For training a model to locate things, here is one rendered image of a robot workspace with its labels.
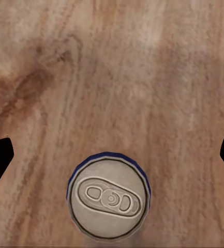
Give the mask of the can of soda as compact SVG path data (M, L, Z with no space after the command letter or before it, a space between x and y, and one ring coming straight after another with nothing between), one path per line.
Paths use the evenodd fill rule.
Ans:
M94 241L115 243L142 226L151 188L139 164L119 152L101 152L78 165L67 187L70 218Z

